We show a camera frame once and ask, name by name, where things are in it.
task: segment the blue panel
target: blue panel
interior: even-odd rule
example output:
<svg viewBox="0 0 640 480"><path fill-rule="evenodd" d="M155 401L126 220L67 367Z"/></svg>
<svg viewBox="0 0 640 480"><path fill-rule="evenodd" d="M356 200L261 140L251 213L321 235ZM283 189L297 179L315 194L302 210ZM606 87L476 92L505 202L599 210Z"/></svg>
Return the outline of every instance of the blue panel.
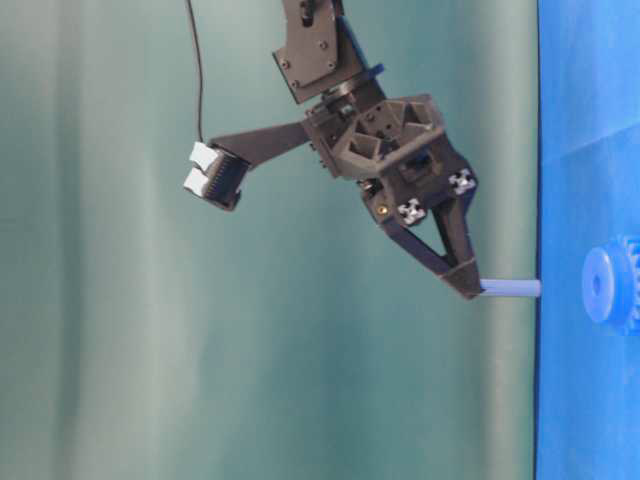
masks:
<svg viewBox="0 0 640 480"><path fill-rule="evenodd" d="M640 234L640 3L540 1L538 478L640 477L640 338L582 304L592 247Z"/></svg>

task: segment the black cable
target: black cable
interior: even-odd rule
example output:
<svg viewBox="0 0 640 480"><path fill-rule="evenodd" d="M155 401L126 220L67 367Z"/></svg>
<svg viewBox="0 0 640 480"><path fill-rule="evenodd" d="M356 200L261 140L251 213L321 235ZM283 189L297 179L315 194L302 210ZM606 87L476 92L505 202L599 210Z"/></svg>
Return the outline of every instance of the black cable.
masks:
<svg viewBox="0 0 640 480"><path fill-rule="evenodd" d="M196 28L196 18L193 14L193 5L191 0L184 1L187 7L187 17L189 20L189 28L191 30L191 38L193 40L193 51L196 56L196 74L198 76L198 95L196 98L196 130L198 140L204 142L202 136L202 102L204 97L204 73L202 72L202 56L200 54L200 40L198 38L198 29Z"/></svg>

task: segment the teal curtain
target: teal curtain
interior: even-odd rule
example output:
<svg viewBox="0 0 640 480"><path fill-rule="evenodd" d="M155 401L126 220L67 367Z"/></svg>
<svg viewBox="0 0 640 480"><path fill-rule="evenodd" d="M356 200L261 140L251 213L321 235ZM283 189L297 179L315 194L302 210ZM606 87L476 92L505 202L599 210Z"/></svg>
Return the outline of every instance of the teal curtain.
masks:
<svg viewBox="0 0 640 480"><path fill-rule="evenodd" d="M536 2L345 4L477 170L483 274L532 277ZM307 148L233 215L186 194L182 2L3 7L0 478L532 478L532 302L459 298ZM195 9L206 133L299 119L280 2Z"/></svg>

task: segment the blue cylinder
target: blue cylinder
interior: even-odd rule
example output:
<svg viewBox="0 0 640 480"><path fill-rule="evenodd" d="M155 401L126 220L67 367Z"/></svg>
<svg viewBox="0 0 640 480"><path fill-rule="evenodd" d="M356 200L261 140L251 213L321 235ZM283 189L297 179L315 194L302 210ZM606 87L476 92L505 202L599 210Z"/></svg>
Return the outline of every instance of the blue cylinder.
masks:
<svg viewBox="0 0 640 480"><path fill-rule="evenodd" d="M591 320L640 334L640 237L618 237L587 255L582 299Z"/></svg>

